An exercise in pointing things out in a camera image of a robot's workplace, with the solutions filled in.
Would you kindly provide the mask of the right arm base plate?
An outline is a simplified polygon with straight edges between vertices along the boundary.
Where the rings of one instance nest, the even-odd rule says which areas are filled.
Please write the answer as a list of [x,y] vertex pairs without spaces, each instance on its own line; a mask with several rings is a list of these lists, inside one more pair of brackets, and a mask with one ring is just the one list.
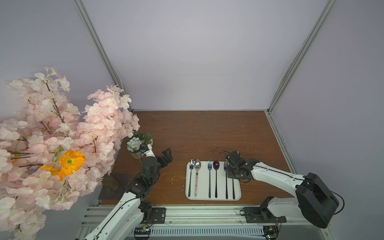
[[267,208],[245,207],[240,210],[240,215],[246,218],[247,223],[286,223],[286,217],[276,217]]

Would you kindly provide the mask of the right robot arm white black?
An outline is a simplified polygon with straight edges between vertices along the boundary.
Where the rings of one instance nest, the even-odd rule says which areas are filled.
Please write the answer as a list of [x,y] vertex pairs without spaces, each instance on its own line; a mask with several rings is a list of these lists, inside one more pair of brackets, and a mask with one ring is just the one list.
[[255,159],[244,160],[238,151],[226,157],[231,179],[264,182],[291,195],[280,199],[267,197],[259,207],[244,208],[248,221],[277,224],[288,217],[305,219],[325,229],[333,216],[345,208],[344,198],[330,190],[322,179],[313,173],[298,175],[279,170]]

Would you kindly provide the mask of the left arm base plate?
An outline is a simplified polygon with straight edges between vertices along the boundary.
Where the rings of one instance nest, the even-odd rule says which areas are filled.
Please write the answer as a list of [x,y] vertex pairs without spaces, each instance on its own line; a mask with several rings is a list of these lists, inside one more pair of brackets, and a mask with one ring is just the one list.
[[166,217],[166,208],[149,208],[144,211],[144,218],[141,222],[141,224],[164,224],[165,223],[165,217]]

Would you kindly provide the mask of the blue fork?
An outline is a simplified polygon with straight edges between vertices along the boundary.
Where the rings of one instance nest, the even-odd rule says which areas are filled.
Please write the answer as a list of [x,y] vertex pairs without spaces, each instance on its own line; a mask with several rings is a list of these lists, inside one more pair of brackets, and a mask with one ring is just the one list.
[[208,161],[208,170],[209,170],[209,199],[212,197],[212,190],[211,190],[211,170],[213,167],[213,163],[211,160]]

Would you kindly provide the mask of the green handled iridescent fork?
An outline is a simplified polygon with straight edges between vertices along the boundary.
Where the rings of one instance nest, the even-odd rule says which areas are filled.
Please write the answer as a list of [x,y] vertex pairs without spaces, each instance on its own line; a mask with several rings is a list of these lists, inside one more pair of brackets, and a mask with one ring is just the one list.
[[191,183],[192,183],[192,171],[194,169],[195,163],[194,160],[190,161],[189,168],[190,168],[190,178],[189,178],[189,187],[188,187],[188,197],[191,196]]

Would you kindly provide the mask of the purple spoon long handle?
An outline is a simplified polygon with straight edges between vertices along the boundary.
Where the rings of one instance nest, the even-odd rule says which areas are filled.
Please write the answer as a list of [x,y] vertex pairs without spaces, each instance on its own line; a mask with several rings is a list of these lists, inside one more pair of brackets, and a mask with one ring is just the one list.
[[235,193],[235,181],[234,181],[234,179],[232,179],[232,197],[233,197],[233,200],[236,199],[236,193]]

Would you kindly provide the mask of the purple fork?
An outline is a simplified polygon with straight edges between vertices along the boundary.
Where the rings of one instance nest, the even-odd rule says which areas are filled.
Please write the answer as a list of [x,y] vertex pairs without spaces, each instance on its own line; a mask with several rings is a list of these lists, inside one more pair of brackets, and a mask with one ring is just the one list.
[[226,199],[229,198],[228,193],[228,162],[224,162],[224,171],[226,173]]

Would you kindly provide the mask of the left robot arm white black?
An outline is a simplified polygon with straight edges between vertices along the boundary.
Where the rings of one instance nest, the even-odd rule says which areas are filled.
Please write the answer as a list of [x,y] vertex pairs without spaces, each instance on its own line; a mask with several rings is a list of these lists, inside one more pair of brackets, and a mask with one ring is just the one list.
[[158,156],[150,145],[142,147],[140,152],[145,159],[139,173],[129,183],[118,204],[84,237],[85,240],[124,240],[143,220],[151,218],[152,204],[146,198],[159,180],[161,170],[173,161],[173,157],[170,148]]

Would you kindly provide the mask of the silver spoon pink handle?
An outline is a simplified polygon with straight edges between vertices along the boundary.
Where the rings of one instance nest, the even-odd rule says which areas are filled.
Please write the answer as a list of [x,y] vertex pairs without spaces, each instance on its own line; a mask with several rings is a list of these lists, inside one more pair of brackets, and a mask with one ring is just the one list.
[[194,197],[197,197],[197,195],[198,195],[199,170],[202,167],[201,161],[199,159],[195,160],[194,166],[195,166],[195,171],[196,171]]

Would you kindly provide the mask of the white plastic tray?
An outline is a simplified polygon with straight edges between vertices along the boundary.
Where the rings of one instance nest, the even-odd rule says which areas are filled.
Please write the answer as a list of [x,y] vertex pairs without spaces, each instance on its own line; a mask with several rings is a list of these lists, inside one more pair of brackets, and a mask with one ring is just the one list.
[[188,197],[188,187],[189,187],[189,178],[190,178],[190,168],[189,164],[186,164],[186,197],[189,200],[194,201],[238,201],[242,197],[240,181],[234,179],[235,181],[235,193],[236,199],[233,200],[232,197],[232,179],[228,178],[228,193],[229,198],[226,199],[226,173],[224,171],[224,162],[220,162],[220,168],[218,170],[218,197],[215,198],[215,170],[212,167],[211,170],[211,190],[212,197],[209,199],[209,170],[208,170],[208,161],[201,161],[202,167],[199,170],[199,181],[198,181],[198,195],[194,197],[195,191],[195,166],[192,171],[192,183],[191,183],[191,196]]

